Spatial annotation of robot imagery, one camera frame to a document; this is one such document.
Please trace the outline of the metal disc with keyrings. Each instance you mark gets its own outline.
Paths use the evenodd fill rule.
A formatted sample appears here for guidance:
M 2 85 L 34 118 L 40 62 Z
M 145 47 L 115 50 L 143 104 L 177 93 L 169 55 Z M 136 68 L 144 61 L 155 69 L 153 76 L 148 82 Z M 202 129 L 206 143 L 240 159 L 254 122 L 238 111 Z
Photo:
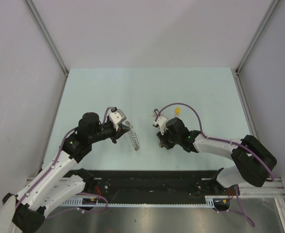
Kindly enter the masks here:
M 133 125 L 129 121 L 126 121 L 125 125 L 127 127 L 129 127 L 129 131 L 127 132 L 127 134 L 128 134 L 129 139 L 130 139 L 130 142 L 131 142 L 134 150 L 138 151 L 140 149 L 140 144 L 139 144 L 139 141 L 137 138 L 137 134 L 133 129 Z

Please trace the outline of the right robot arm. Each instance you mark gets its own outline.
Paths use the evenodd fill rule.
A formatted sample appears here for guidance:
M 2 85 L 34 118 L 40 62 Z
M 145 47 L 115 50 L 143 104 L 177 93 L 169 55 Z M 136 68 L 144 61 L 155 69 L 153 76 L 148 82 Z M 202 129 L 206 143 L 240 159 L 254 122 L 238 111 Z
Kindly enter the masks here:
M 180 146 L 186 152 L 210 153 L 230 159 L 234 166 L 221 168 L 211 182 L 211 190 L 222 195 L 229 187 L 248 183 L 255 187 L 272 179 L 270 172 L 277 165 L 276 158 L 254 136 L 243 139 L 220 139 L 204 136 L 201 131 L 189 131 L 177 117 L 160 116 L 153 122 L 159 128 L 157 137 L 167 150 Z

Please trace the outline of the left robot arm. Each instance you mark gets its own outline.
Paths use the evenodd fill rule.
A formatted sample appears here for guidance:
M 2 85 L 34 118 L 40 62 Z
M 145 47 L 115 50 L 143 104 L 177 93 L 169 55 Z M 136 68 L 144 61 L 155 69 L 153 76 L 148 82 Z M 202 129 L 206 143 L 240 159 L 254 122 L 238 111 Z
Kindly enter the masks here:
M 111 139 L 117 142 L 129 132 L 123 122 L 126 116 L 122 110 L 109 107 L 104 121 L 94 112 L 85 113 L 78 126 L 64 136 L 56 156 L 27 186 L 17 194 L 8 193 L 3 202 L 15 198 L 15 208 L 11 224 L 23 233 L 34 233 L 56 207 L 78 193 L 89 194 L 94 190 L 95 177 L 81 168 L 74 172 L 63 185 L 57 182 L 91 152 L 96 142 Z

